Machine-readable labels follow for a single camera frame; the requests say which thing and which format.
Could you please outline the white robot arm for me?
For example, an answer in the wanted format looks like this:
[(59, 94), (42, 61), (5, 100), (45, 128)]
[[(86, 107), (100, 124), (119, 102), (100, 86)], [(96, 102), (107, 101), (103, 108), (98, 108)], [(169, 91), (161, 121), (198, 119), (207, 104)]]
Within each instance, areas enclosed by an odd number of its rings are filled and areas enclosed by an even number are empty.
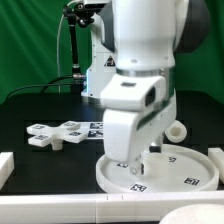
[(141, 156), (176, 118), (176, 52), (196, 49), (209, 30), (204, 0), (84, 0), (101, 17), (101, 43), (116, 73), (100, 92), (105, 156), (141, 173)]

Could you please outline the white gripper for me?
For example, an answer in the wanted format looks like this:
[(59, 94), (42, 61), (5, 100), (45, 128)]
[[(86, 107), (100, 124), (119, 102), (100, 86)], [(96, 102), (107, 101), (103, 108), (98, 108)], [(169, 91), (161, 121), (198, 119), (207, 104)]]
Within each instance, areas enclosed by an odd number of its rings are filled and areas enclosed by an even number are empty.
[(114, 75), (101, 93), (104, 150), (118, 162), (133, 163), (130, 172), (144, 173), (140, 154), (176, 118), (176, 96), (169, 97), (163, 76)]

